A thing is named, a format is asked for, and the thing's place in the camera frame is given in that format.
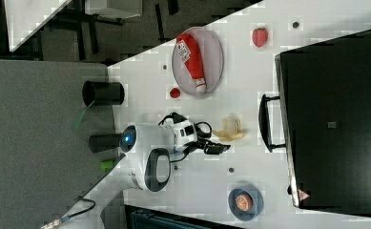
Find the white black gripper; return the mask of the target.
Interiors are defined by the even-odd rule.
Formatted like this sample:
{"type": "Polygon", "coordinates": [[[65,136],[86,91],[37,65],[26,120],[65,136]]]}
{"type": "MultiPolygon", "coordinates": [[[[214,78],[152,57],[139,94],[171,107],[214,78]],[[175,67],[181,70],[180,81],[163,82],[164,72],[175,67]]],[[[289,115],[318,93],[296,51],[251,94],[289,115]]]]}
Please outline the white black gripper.
{"type": "MultiPolygon", "coordinates": [[[[169,127],[173,130],[175,136],[175,151],[177,153],[191,153],[196,149],[197,137],[210,138],[212,136],[212,127],[206,121],[196,124],[182,114],[172,112],[167,114],[160,122],[164,126],[165,122],[171,119],[172,124],[169,127]]],[[[230,145],[206,144],[203,147],[205,155],[218,156],[230,149],[230,145]]]]}

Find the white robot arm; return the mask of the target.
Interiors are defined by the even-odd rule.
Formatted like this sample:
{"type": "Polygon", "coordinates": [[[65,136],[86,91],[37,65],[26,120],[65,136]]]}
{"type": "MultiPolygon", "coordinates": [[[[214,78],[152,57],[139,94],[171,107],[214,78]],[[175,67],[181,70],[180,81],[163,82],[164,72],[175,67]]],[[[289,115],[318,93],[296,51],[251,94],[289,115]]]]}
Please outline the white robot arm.
{"type": "Polygon", "coordinates": [[[176,156],[187,156],[195,150],[218,156],[230,149],[228,144],[214,143],[211,132],[202,123],[194,123],[172,112],[157,124],[137,123],[123,132],[92,135],[89,147],[93,153],[118,149],[121,154],[111,171],[59,219],[40,229],[105,229],[101,213],[121,192],[128,189],[161,191],[168,183],[176,156]]]}

